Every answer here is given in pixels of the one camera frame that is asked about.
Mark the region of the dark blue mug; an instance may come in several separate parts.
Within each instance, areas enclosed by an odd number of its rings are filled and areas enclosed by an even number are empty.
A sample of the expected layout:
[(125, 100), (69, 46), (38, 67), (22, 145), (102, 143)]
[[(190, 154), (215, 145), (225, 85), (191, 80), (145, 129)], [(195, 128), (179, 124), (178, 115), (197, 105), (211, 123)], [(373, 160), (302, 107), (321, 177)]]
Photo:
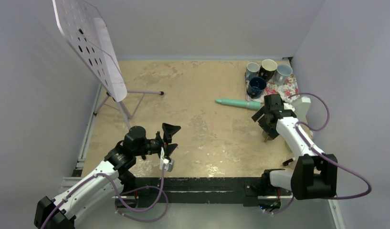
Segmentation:
[(254, 77), (247, 86), (247, 95), (251, 98), (259, 98), (267, 87), (266, 81), (261, 77)]

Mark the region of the light grey mug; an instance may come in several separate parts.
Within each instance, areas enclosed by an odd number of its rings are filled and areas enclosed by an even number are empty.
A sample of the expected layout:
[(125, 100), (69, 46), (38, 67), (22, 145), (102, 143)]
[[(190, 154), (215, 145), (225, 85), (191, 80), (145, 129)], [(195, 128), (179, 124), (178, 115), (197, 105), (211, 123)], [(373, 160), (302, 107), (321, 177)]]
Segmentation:
[(273, 76), (273, 82), (282, 85), (293, 74), (293, 69), (288, 64), (279, 64)]

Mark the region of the black mug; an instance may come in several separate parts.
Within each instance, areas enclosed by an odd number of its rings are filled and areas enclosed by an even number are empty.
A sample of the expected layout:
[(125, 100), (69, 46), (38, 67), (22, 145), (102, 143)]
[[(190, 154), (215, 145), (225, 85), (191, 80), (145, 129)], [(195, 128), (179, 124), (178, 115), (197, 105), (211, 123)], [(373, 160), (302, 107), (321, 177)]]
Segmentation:
[(258, 76), (264, 79), (266, 82), (271, 80), (275, 71), (277, 70), (277, 63), (272, 59), (265, 59), (261, 62)]

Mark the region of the grey mug with lettering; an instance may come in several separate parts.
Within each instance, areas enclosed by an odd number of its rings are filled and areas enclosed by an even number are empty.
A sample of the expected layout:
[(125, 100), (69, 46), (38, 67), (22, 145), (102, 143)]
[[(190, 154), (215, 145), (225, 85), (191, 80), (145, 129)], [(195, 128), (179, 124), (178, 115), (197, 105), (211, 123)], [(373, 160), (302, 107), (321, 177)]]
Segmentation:
[(244, 78), (246, 81), (251, 80), (252, 78), (255, 78), (258, 76), (258, 72), (260, 70), (260, 66), (256, 62), (249, 62), (246, 65), (246, 70), (244, 73)]

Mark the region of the brown mug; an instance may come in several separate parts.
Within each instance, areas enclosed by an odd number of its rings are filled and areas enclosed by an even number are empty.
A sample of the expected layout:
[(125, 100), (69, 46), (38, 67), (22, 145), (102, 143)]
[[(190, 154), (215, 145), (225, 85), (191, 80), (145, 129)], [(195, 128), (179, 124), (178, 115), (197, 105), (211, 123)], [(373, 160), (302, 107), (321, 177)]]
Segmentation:
[(262, 136), (263, 136), (263, 139), (264, 139), (264, 143), (269, 141), (270, 137), (269, 137), (269, 135), (265, 131), (262, 132)]

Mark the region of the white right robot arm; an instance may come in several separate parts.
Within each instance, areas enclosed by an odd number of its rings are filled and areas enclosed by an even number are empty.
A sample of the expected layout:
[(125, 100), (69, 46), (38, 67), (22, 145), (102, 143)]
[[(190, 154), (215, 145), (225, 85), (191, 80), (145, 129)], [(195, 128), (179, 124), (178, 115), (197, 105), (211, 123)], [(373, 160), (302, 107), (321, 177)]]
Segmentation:
[(337, 158), (319, 152), (300, 126), (291, 105), (279, 94), (264, 96), (263, 107), (252, 116), (263, 130), (265, 140), (281, 136), (294, 154), (295, 167), (268, 169), (262, 174), (261, 190), (266, 194), (278, 188), (289, 190), (298, 200), (332, 198), (337, 189)]

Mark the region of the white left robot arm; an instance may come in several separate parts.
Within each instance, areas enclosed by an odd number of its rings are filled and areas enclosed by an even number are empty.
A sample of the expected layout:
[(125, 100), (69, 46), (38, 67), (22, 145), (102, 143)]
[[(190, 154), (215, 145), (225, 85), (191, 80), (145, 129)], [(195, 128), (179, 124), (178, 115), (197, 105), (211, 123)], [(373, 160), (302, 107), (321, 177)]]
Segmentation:
[[(152, 209), (161, 196), (167, 199), (164, 187), (164, 174), (173, 169), (174, 160), (170, 157), (178, 144), (172, 137), (181, 129), (178, 125), (163, 123), (163, 133), (156, 133), (154, 139), (146, 137), (146, 130), (133, 126), (109, 151), (104, 160), (85, 178), (67, 191), (50, 199), (43, 197), (37, 204), (34, 225), (38, 229), (74, 229), (75, 221), (92, 205), (115, 195), (120, 202), (133, 212), (146, 212)], [(157, 197), (147, 208), (140, 210), (130, 207), (121, 195), (137, 193), (135, 177), (129, 169), (136, 164), (137, 157), (158, 155), (161, 178)]]

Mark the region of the mint green tube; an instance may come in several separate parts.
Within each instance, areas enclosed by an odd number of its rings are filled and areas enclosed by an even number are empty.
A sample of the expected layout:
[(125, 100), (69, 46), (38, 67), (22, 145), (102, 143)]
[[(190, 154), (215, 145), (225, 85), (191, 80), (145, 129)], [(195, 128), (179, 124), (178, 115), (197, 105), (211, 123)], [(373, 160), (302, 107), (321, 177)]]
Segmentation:
[(216, 99), (216, 103), (240, 108), (247, 108), (251, 110), (259, 110), (261, 108), (261, 103), (256, 101), (243, 101), (235, 99)]

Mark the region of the white box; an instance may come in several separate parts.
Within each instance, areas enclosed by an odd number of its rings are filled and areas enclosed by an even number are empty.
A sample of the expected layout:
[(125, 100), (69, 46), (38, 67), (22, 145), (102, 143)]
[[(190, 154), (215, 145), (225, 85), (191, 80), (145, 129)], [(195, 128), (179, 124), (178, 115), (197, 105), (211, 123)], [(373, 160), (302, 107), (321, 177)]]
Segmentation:
[(306, 123), (306, 115), (311, 105), (310, 98), (306, 96), (300, 96), (291, 102), (290, 105), (294, 107), (294, 113), (296, 114), (298, 121)]

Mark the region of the floral tray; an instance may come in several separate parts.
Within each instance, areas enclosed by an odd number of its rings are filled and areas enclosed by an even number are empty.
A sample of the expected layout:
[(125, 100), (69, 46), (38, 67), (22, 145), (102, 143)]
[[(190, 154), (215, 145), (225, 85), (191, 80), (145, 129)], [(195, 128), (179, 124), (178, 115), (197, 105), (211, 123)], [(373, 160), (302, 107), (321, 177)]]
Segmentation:
[(256, 101), (256, 102), (260, 102), (261, 104), (263, 104), (264, 103), (264, 96), (271, 95), (271, 94), (279, 94), (281, 96), (281, 98), (286, 103), (291, 103), (300, 97), (299, 95), (295, 95), (295, 94), (299, 93), (299, 89), (298, 89), (296, 77), (294, 74), (290, 75), (282, 85), (277, 85), (272, 80), (270, 80), (267, 83), (266, 88), (263, 90), (263, 93), (258, 98), (251, 98), (247, 94), (248, 84), (249, 84), (249, 82), (246, 81), (246, 83), (245, 83), (245, 96), (246, 96), (247, 101)]

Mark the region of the perforated calibration board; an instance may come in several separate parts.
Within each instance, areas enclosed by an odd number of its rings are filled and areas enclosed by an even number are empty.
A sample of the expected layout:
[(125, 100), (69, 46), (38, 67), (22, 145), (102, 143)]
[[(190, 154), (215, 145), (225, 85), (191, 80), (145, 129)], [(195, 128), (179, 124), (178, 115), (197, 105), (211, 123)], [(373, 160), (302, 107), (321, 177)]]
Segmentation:
[(127, 96), (107, 25), (83, 0), (53, 0), (57, 27), (70, 47), (110, 95), (120, 102)]

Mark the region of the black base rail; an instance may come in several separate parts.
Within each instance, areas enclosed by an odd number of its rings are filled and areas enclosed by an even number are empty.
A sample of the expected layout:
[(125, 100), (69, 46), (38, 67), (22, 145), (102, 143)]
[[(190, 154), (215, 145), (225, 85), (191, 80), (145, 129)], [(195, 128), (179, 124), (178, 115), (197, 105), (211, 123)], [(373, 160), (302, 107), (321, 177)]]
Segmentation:
[(241, 204), (244, 207), (278, 209), (291, 191), (268, 187), (262, 177), (138, 177), (122, 190), (131, 207), (146, 208), (156, 199), (159, 188), (166, 197), (159, 203)]

